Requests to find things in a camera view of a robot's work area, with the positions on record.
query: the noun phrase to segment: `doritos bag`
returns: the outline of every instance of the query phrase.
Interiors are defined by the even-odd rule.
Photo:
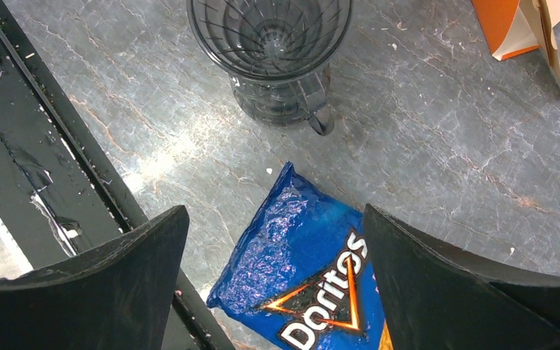
[[[362,213],[288,163],[207,299],[282,349],[377,349],[384,313]]]

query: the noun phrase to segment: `white debris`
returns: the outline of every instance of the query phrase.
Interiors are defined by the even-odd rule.
[[[48,177],[48,181],[50,181],[51,184],[54,184],[55,182],[53,181],[53,178],[50,176],[50,171],[44,169],[44,174],[46,174],[46,176]]]
[[[70,239],[76,238],[76,237],[78,237],[78,232],[76,230],[67,230],[66,231],[66,237],[70,238]]]

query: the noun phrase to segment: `orange triangle logo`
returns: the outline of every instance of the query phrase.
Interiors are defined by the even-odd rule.
[[[346,330],[354,330],[359,331],[359,308],[357,305],[357,286],[355,284],[355,273],[353,262],[351,261],[351,257],[347,257],[345,260],[346,265],[346,281],[348,284],[348,292],[349,292],[349,314],[350,320],[348,322],[340,322],[335,319],[317,319],[319,322],[325,322],[329,325],[340,327]],[[290,314],[290,315],[298,315],[300,314],[299,311],[291,310],[289,308],[285,308],[284,304],[289,300],[298,296],[301,292],[303,292],[306,288],[310,287],[312,283],[306,283],[296,290],[279,297],[275,300],[270,301],[269,303],[262,306],[263,309],[267,309],[270,311],[281,312],[283,314]]]

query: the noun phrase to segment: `white strip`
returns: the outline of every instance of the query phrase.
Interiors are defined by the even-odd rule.
[[[42,200],[41,197],[39,197],[39,194],[37,192],[35,192],[31,196],[31,204],[35,205],[36,209],[39,210],[39,212],[42,213],[42,215],[44,215],[46,219],[48,219],[48,225],[50,226],[50,229],[52,231],[52,236],[55,237],[57,243],[59,243],[59,245],[61,246],[63,251],[67,254],[67,256],[68,257],[76,256],[77,255],[76,249],[71,245],[71,242],[69,241],[70,237],[67,236],[66,229],[61,227],[57,223],[57,221],[50,214],[50,211],[46,207],[46,204],[44,204],[44,201]]]
[[[31,266],[31,263],[28,261],[27,257],[23,253],[23,250],[20,249],[18,243],[16,243],[16,240],[14,239],[12,234],[9,232],[9,230],[7,229],[3,221],[1,221],[1,218],[0,218],[0,238],[3,241],[3,244],[5,245],[7,250],[9,251],[9,253],[14,258],[14,261],[18,264],[20,271],[22,273],[28,273],[29,271],[32,271],[33,266]]]
[[[69,155],[71,155],[71,159],[76,160],[76,157],[74,156],[74,153],[71,151],[71,148],[69,148],[69,145],[67,144],[66,140],[63,137],[61,138],[61,143],[68,150]]]

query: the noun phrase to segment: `doritos logo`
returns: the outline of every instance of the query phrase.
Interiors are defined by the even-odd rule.
[[[324,332],[342,330],[363,334],[357,282],[367,257],[364,238],[351,229],[346,248],[331,266],[297,288],[263,303],[261,309],[293,316],[278,337],[295,349],[310,350],[316,347],[319,335]]]

